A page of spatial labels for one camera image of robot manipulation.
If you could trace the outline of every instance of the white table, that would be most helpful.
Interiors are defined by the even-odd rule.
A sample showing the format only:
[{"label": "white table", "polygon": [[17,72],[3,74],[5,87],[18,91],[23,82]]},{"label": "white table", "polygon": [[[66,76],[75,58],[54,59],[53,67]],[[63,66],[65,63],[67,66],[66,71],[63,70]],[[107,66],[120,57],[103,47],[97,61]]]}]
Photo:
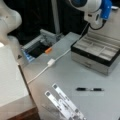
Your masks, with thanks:
[{"label": "white table", "polygon": [[[42,71],[50,58],[57,58],[68,50],[79,37],[70,33],[53,46],[49,55],[42,54],[25,67],[27,81]],[[71,53],[65,55],[29,86],[41,112],[41,118],[45,120],[56,120],[52,104],[44,95],[50,90],[57,96],[51,87],[54,83],[62,88],[88,120],[118,120],[120,117],[120,64],[109,76],[104,76],[72,61]],[[105,91],[77,92],[77,87],[103,88]],[[51,113],[42,108],[43,104],[50,107]]]},{"label": "white table", "polygon": [[9,46],[0,48],[0,107],[28,95]]}]

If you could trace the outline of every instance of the dark background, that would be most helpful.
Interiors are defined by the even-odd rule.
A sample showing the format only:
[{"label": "dark background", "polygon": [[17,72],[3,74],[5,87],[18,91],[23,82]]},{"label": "dark background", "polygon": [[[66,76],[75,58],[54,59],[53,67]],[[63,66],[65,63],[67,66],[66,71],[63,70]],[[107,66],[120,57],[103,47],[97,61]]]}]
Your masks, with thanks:
[{"label": "dark background", "polygon": [[[40,29],[55,33],[51,0],[4,0],[6,4],[18,11],[23,19],[22,25],[10,34],[15,35],[24,45],[40,34]],[[84,13],[66,4],[65,0],[57,0],[61,32],[80,34],[86,25]],[[113,4],[120,6],[119,0]]]}]

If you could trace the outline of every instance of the white cable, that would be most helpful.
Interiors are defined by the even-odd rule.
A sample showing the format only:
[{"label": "white cable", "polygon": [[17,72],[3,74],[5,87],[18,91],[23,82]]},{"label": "white cable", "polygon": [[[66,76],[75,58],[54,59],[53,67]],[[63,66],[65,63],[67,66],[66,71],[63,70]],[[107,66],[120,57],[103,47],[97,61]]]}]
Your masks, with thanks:
[{"label": "white cable", "polygon": [[30,84],[31,82],[33,82],[35,79],[37,79],[42,73],[44,73],[49,67],[45,67],[36,77],[34,77],[32,80],[30,80],[29,82],[27,82],[27,84]]},{"label": "white cable", "polygon": [[87,26],[89,25],[89,23],[87,23],[86,24],[86,26],[85,26],[85,28],[83,29],[83,31],[82,31],[82,33],[81,33],[81,35],[80,36],[82,36],[83,35],[83,33],[85,32],[85,30],[86,30],[86,28],[87,28]]},{"label": "white cable", "polygon": [[[89,23],[86,24],[85,28],[83,29],[82,34],[84,33],[84,31],[86,30],[87,26],[89,25]],[[53,66],[59,59],[61,59],[63,56],[65,56],[68,52],[70,52],[71,49],[67,50],[65,53],[63,53],[62,55],[60,55],[58,58],[54,59],[50,59],[50,61],[47,63],[48,66],[45,67],[36,77],[34,77],[32,80],[30,80],[27,84],[30,84],[31,82],[33,82],[34,80],[36,80],[41,74],[43,74],[49,67]]]}]

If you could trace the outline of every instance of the black part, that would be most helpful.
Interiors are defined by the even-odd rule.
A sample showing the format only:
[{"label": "black part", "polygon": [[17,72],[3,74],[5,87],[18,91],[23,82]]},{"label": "black part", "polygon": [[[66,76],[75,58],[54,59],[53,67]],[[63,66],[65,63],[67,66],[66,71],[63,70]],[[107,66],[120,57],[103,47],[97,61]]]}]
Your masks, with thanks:
[{"label": "black part", "polygon": [[46,93],[46,95],[47,95],[47,96],[50,96],[50,93],[49,93],[49,92],[47,92],[47,93]]},{"label": "black part", "polygon": [[78,109],[76,109],[76,110],[75,110],[75,112],[76,112],[76,113],[78,113],[78,112],[79,112],[79,110],[78,110]]},{"label": "black part", "polygon": [[56,88],[57,88],[57,85],[54,85],[53,87],[56,89]]},{"label": "black part", "polygon": [[21,59],[21,58],[22,58],[22,56],[21,56],[21,55],[18,55],[18,60]]},{"label": "black part", "polygon": [[98,92],[99,92],[99,91],[104,91],[104,90],[103,90],[102,88],[94,88],[94,89],[91,90],[91,91],[96,91],[96,92],[98,91]]},{"label": "black part", "polygon": [[86,5],[87,0],[71,0],[71,3],[75,7],[83,7]]},{"label": "black part", "polygon": [[87,91],[87,88],[77,88],[77,91]]},{"label": "black part", "polygon": [[50,46],[45,46],[44,44],[40,43],[38,44],[38,46],[36,46],[36,48],[32,49],[31,52],[29,52],[29,54],[35,58],[39,57],[42,53],[45,52],[45,50],[47,50]]}]

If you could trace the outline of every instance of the blue light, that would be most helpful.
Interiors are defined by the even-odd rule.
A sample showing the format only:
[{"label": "blue light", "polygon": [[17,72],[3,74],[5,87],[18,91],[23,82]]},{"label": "blue light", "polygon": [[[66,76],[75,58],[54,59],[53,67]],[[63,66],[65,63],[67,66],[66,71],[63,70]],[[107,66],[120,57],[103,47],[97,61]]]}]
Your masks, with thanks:
[{"label": "blue light", "polygon": [[112,7],[112,2],[111,0],[102,0],[102,5],[101,5],[101,9],[102,9],[102,13],[101,13],[101,18],[107,20],[109,18],[110,12],[111,12],[111,8]]}]

